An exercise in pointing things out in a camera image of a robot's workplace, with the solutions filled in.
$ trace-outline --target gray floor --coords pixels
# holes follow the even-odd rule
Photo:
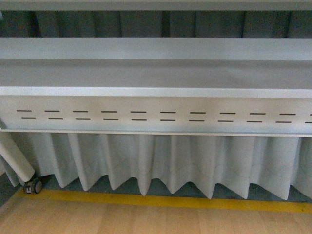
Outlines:
[[[79,179],[76,179],[65,188],[58,185],[56,178],[53,175],[45,176],[42,178],[43,187],[46,189],[56,190],[70,190],[70,191],[83,191]],[[20,186],[13,187],[8,180],[6,174],[0,176],[0,206],[3,205],[18,189]],[[116,190],[112,190],[108,176],[103,176],[97,183],[89,190],[90,192],[102,193],[116,193],[116,194],[140,194],[137,179],[131,178],[123,183]],[[158,196],[182,196],[182,197],[205,197],[205,195],[191,182],[186,183],[176,193],[171,194],[164,183],[159,179],[153,179],[147,195]],[[222,184],[216,184],[214,189],[213,198],[221,199],[243,199],[233,191],[229,190]],[[262,187],[251,184],[249,187],[249,200],[263,200],[263,201],[282,201],[279,197],[268,192]],[[291,202],[308,202],[312,203],[312,199],[300,193],[293,186],[290,187],[290,194],[287,201]]]

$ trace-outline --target white pole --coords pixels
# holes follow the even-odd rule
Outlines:
[[[0,154],[24,182],[34,175],[35,169],[12,140],[9,133],[0,132]]]

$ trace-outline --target slotted metal panel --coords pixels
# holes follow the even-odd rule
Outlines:
[[[4,131],[311,136],[310,39],[2,42]]]

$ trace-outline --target metal frame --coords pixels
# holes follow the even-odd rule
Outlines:
[[[311,0],[0,0],[1,10],[312,10]]]

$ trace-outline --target pleated curtain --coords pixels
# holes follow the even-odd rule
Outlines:
[[[312,138],[14,133],[40,176],[60,187],[76,178],[85,191],[108,175],[112,189],[137,178],[145,195],[159,178],[171,193],[193,182],[208,198],[216,183],[248,197],[255,183],[287,199],[290,185],[312,198]],[[14,185],[16,174],[3,162]]]

